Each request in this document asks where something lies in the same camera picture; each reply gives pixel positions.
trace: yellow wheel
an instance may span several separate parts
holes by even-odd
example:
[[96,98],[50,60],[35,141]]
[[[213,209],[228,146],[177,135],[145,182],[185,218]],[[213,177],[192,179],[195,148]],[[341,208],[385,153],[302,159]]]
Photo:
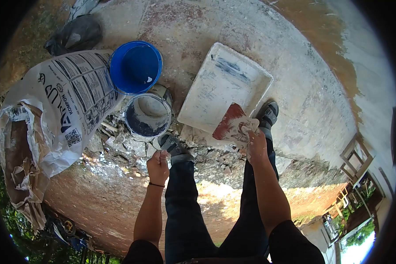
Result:
[[76,232],[75,225],[69,220],[64,221],[63,228],[68,236],[72,236]]

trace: qr code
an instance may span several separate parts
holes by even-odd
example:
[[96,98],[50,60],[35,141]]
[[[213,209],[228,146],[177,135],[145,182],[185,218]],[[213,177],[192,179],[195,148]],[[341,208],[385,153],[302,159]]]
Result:
[[73,129],[71,132],[65,135],[65,138],[68,141],[69,147],[81,141],[81,135],[78,133],[77,129]]

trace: dark jeans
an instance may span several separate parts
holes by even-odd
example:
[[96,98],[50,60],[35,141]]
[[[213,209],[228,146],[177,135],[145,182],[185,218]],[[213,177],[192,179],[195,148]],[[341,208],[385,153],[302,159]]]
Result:
[[[277,180],[273,142],[267,140],[267,152]],[[192,258],[263,256],[269,239],[257,204],[254,170],[246,161],[239,219],[220,247],[211,240],[197,203],[194,163],[176,163],[170,169],[166,190],[167,223],[165,260],[174,264]]]

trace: torn paper bag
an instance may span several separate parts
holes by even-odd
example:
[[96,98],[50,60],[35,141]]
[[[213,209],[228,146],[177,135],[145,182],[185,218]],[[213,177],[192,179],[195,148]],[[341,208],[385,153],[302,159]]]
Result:
[[49,178],[72,165],[121,102],[111,84],[111,50],[65,54],[31,68],[0,109],[0,163],[12,205],[43,229]]

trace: paint tray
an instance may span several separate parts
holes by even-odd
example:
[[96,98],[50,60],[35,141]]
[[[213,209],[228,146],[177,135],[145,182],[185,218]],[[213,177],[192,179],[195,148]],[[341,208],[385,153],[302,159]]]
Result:
[[186,96],[177,120],[214,132],[232,103],[239,104],[248,117],[273,82],[273,76],[255,61],[216,42]]

